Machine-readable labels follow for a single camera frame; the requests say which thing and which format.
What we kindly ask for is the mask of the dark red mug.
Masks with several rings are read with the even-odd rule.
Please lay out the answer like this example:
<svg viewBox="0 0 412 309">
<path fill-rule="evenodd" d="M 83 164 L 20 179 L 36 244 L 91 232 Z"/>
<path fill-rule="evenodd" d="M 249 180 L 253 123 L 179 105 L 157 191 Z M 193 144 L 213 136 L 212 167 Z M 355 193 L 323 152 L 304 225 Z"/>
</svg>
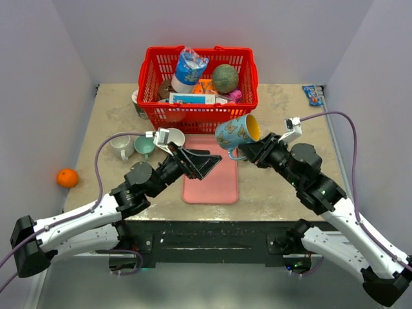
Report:
<svg viewBox="0 0 412 309">
<path fill-rule="evenodd" d="M 167 143 L 173 142 L 177 146 L 184 146 L 185 143 L 185 135 L 182 131 L 176 128 L 168 128 L 169 135 Z"/>
</svg>

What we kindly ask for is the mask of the light blue tall mug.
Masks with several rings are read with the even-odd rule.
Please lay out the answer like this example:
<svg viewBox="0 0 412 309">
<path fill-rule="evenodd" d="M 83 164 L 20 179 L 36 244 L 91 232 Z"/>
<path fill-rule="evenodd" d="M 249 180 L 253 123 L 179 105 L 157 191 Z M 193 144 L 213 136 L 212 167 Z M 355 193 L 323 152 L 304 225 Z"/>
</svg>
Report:
<svg viewBox="0 0 412 309">
<path fill-rule="evenodd" d="M 220 124 L 215 130 L 218 145 L 228 152 L 231 160 L 246 160 L 245 156 L 234 156 L 234 151 L 244 144 L 260 140 L 261 130 L 256 118 L 251 114 Z"/>
</svg>

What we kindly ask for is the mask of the small green mug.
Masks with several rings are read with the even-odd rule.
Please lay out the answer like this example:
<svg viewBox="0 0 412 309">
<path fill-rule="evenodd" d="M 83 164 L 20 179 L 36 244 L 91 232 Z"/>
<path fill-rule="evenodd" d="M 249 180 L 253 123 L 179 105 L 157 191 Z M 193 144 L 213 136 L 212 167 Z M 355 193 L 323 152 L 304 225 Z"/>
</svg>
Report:
<svg viewBox="0 0 412 309">
<path fill-rule="evenodd" d="M 153 137 L 140 136 L 134 142 L 135 151 L 143 155 L 145 160 L 148 160 L 155 149 Z"/>
</svg>

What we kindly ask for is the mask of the white speckled mug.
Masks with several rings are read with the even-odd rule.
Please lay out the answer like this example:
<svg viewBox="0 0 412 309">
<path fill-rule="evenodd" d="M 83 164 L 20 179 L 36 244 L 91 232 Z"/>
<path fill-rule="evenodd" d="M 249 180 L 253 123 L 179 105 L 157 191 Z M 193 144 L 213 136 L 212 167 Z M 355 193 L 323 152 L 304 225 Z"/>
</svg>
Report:
<svg viewBox="0 0 412 309">
<path fill-rule="evenodd" d="M 117 133 L 116 137 L 111 139 L 109 144 L 112 153 L 124 162 L 128 161 L 135 152 L 134 141 L 131 135 L 126 135 L 123 132 Z"/>
</svg>

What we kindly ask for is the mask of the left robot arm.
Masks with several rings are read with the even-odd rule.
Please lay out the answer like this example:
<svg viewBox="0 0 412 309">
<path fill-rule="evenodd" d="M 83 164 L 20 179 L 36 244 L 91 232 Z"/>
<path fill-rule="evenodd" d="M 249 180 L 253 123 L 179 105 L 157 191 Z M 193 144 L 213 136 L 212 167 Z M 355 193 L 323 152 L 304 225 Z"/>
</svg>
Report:
<svg viewBox="0 0 412 309">
<path fill-rule="evenodd" d="M 91 205 L 44 220 L 19 218 L 10 239 L 17 275 L 30 277 L 47 269 L 51 261 L 47 252 L 55 250 L 61 241 L 142 212 L 150 205 L 148 198 L 158 196 L 180 176 L 202 180 L 222 159 L 218 154 L 186 149 L 173 142 L 167 147 L 170 153 L 157 168 L 147 162 L 134 164 L 123 183 Z"/>
</svg>

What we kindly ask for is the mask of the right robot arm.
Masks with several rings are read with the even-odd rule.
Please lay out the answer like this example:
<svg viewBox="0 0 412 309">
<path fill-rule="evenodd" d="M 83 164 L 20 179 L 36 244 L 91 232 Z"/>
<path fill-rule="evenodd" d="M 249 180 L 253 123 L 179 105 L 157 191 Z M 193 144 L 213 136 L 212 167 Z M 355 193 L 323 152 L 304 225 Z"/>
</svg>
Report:
<svg viewBox="0 0 412 309">
<path fill-rule="evenodd" d="M 378 304 L 393 306 L 411 284 L 411 256 L 386 240 L 355 212 L 346 192 L 321 171 L 322 158 L 310 144 L 289 148 L 278 135 L 240 147 L 258 168 L 273 168 L 296 191 L 297 199 L 335 227 L 344 243 L 328 237 L 320 228 L 300 219 L 274 240 L 284 255 L 304 249 L 330 260 L 351 273 Z"/>
</svg>

